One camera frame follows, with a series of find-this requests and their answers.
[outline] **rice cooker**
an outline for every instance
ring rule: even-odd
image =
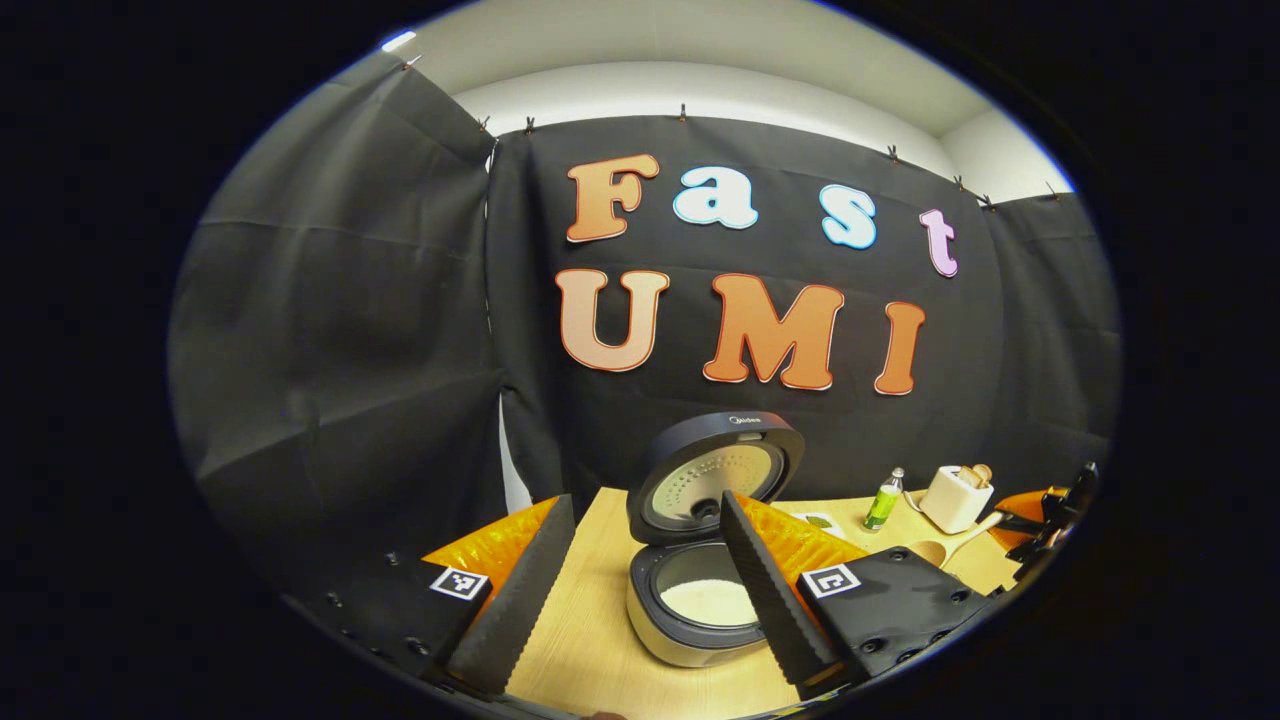
[[[795,474],[804,438],[772,413],[716,413],[650,443],[627,492],[627,616],[671,665],[708,667],[764,647],[764,632],[719,534],[726,489],[771,502]]]

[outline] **wooden ladle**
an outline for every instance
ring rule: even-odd
[[[906,548],[923,557],[931,565],[942,569],[943,566],[946,566],[947,562],[951,561],[952,557],[955,557],[955,553],[957,550],[960,550],[960,547],[963,547],[966,542],[972,541],[973,538],[980,536],[982,533],[986,533],[991,528],[995,528],[996,524],[1004,520],[1004,518],[1005,518],[1004,512],[992,512],[991,515],[987,515],[986,520],[978,523],[978,525],[969,532],[959,534],[954,538],[947,538],[941,542],[916,541],[906,546]]]

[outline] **plastic bottle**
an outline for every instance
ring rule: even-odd
[[[876,492],[876,500],[872,501],[872,509],[867,512],[867,520],[863,523],[864,528],[874,533],[884,525],[884,520],[888,520],[888,514],[893,511],[899,496],[902,495],[904,475],[901,468],[893,468],[893,474],[881,483],[879,491]]]

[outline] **table surface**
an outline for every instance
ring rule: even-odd
[[[911,495],[919,498],[924,491]],[[905,501],[878,533],[867,532],[861,520],[870,503],[864,497],[773,505],[787,512],[826,512],[846,539],[868,552],[954,537]],[[644,547],[627,527],[626,492],[600,489],[579,524],[507,693],[582,716],[607,711],[627,720],[742,717],[799,702],[767,646],[716,667],[675,667],[649,655],[627,619],[627,573]],[[1016,569],[989,533],[947,564],[948,573],[983,594],[1001,584],[1011,588]]]

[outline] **light blue letter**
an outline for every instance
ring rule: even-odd
[[[867,250],[876,242],[876,204],[860,190],[828,184],[818,193],[818,202],[829,218],[823,218],[822,232],[836,245]]]
[[[712,187],[699,187],[716,181]],[[751,209],[751,181],[728,168],[694,168],[680,182],[690,188],[676,196],[676,215],[686,223],[719,223],[736,231],[755,224],[760,214]]]

